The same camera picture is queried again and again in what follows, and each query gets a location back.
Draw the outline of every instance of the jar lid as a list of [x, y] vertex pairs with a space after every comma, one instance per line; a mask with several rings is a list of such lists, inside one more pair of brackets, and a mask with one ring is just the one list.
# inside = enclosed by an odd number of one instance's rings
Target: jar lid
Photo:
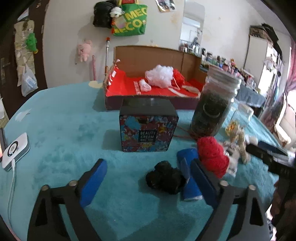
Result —
[[239, 89], [242, 82], [241, 79], [236, 78], [235, 76], [221, 70], [220, 68], [211, 65], [209, 67], [207, 75], [218, 80], [219, 82], [222, 82], [223, 84], [230, 85], [232, 88], [235, 89]]
[[250, 106], [243, 104], [243, 103], [239, 104], [238, 110], [240, 112], [243, 112], [243, 113], [248, 114], [250, 116], [252, 116], [254, 114], [254, 110]]

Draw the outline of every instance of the teal blanket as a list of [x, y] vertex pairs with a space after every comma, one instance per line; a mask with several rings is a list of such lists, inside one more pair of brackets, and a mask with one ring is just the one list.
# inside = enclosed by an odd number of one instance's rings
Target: teal blanket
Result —
[[[15, 116], [27, 109], [31, 109], [30, 113], [17, 122]], [[180, 110], [178, 115], [178, 125], [188, 128], [193, 111]], [[11, 213], [13, 230], [21, 240], [27, 238], [31, 212], [41, 186], [48, 184], [54, 188], [79, 179], [99, 158], [107, 161], [108, 171], [85, 212], [102, 240], [192, 241], [211, 215], [212, 208], [204, 200], [184, 202], [180, 195], [150, 190], [144, 180], [146, 173], [160, 161], [168, 160], [176, 167], [176, 153], [192, 148], [195, 143], [174, 137], [167, 152], [123, 153], [119, 112], [106, 111], [102, 89], [81, 83], [38, 92], [5, 127], [9, 143], [24, 132], [28, 134], [31, 149], [17, 163]], [[255, 117], [246, 132], [277, 144]], [[180, 129], [176, 133], [184, 134]], [[224, 130], [216, 138], [225, 139]], [[239, 164], [235, 179], [225, 178], [235, 186], [255, 184], [267, 208], [278, 177], [268, 173], [260, 160], [252, 158], [248, 165]], [[0, 213], [6, 222], [11, 180], [12, 171], [0, 168]], [[234, 206], [220, 240], [226, 240], [235, 210]], [[77, 240], [65, 208], [62, 211], [72, 240]]]

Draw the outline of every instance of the black box lid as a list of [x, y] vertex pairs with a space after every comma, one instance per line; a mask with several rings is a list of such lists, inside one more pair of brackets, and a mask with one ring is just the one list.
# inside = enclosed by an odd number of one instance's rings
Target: black box lid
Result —
[[119, 115], [178, 116], [168, 99], [137, 97], [124, 98]]

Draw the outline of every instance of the mirror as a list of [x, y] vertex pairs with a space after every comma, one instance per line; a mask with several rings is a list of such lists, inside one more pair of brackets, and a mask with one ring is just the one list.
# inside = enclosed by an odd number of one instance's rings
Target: mirror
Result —
[[188, 0], [185, 2], [179, 50], [198, 55], [205, 19], [204, 6]]

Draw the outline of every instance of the pink stick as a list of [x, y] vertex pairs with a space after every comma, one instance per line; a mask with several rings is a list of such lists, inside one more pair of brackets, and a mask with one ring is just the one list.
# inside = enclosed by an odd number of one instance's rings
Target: pink stick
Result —
[[95, 59], [94, 55], [93, 55], [92, 57], [93, 57], [93, 74], [94, 74], [94, 81], [96, 81], [96, 59]]

